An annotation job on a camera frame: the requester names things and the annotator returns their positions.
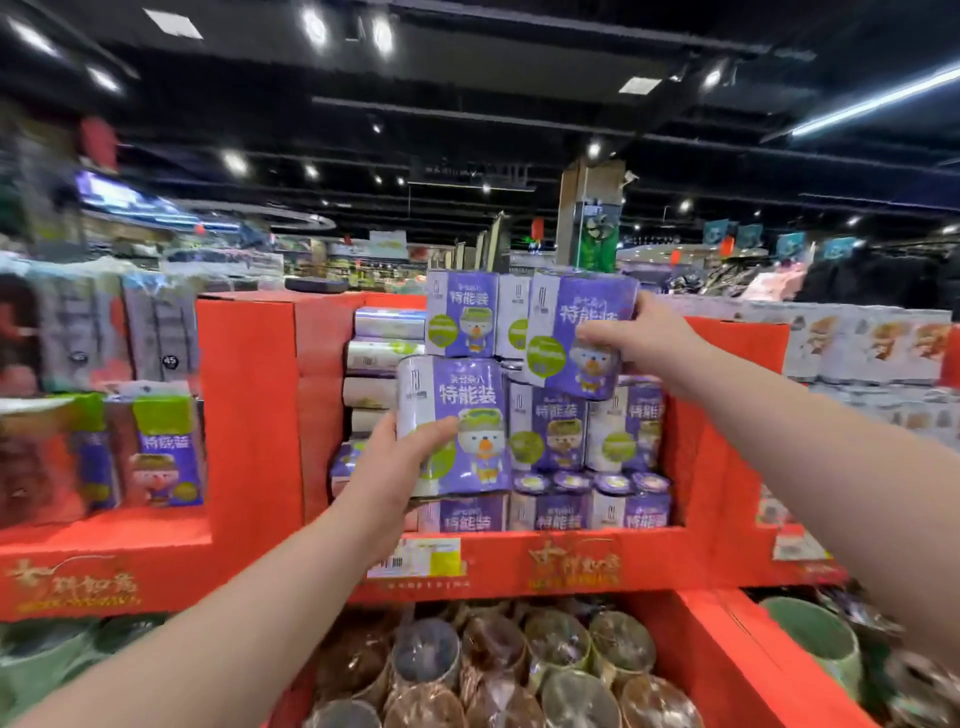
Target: hand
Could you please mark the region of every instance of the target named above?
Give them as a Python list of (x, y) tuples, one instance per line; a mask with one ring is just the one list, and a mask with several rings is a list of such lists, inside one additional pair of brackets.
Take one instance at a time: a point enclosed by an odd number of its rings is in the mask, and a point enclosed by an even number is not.
[(403, 533), (403, 516), (420, 466), (456, 434), (456, 417), (421, 425), (399, 440), (395, 412), (388, 412), (376, 424), (347, 488), (334, 504), (352, 521), (351, 529), (364, 537), (370, 564), (393, 553)]
[(702, 356), (710, 344), (648, 291), (640, 291), (636, 310), (632, 321), (584, 321), (577, 327), (577, 338), (619, 349), (627, 371), (657, 376), (673, 394), (682, 395), (683, 385), (676, 380), (678, 363)]

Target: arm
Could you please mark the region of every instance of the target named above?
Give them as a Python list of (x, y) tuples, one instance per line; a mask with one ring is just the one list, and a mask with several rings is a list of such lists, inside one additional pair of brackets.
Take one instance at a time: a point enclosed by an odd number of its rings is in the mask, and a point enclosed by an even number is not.
[(960, 670), (960, 455), (713, 347), (653, 296), (578, 333), (702, 406), (917, 647)]
[(54, 692), (16, 728), (256, 728), (366, 569), (386, 558), (421, 461), (447, 418), (398, 441), (377, 425), (353, 478), (319, 519), (196, 606)]

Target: square ceiling light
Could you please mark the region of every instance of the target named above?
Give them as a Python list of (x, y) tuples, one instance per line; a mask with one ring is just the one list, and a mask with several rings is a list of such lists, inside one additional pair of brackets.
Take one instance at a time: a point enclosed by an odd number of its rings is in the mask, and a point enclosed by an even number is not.
[(200, 31), (197, 30), (197, 26), (190, 22), (190, 18), (186, 15), (177, 15), (174, 12), (148, 11), (146, 8), (143, 9), (143, 12), (149, 15), (150, 19), (167, 35), (192, 37), (196, 40), (204, 39), (200, 35)]
[(654, 90), (659, 83), (660, 79), (645, 79), (642, 76), (634, 76), (623, 85), (620, 93), (634, 93), (638, 96), (646, 96)]

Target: right hand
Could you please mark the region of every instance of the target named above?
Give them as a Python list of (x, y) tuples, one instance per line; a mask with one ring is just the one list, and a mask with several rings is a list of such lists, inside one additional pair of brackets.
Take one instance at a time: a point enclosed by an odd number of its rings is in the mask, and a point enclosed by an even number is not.
[(703, 356), (710, 349), (683, 316), (657, 301), (648, 291), (636, 297), (632, 321), (584, 321), (577, 338), (620, 350), (627, 370), (657, 376), (674, 392), (683, 390), (677, 381), (679, 363)]

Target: cartoon duck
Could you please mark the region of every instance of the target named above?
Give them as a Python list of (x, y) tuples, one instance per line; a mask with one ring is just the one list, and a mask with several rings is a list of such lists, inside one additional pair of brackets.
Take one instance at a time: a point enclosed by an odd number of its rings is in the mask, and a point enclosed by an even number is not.
[(552, 420), (546, 426), (546, 445), (561, 470), (575, 467), (573, 453), (584, 441), (580, 420)]
[(607, 347), (593, 347), (580, 339), (573, 340), (570, 347), (570, 359), (577, 365), (577, 383), (585, 393), (596, 393), (616, 364), (613, 350)]
[(503, 414), (496, 407), (461, 410), (457, 443), (470, 456), (470, 471), (481, 483), (494, 483), (500, 475), (500, 453), (507, 447)]
[(147, 494), (147, 503), (166, 505), (171, 490), (180, 482), (173, 455), (139, 452), (130, 462), (132, 483)]
[(460, 331), (467, 335), (467, 347), (481, 352), (493, 331), (493, 312), (485, 306), (466, 306), (460, 314)]

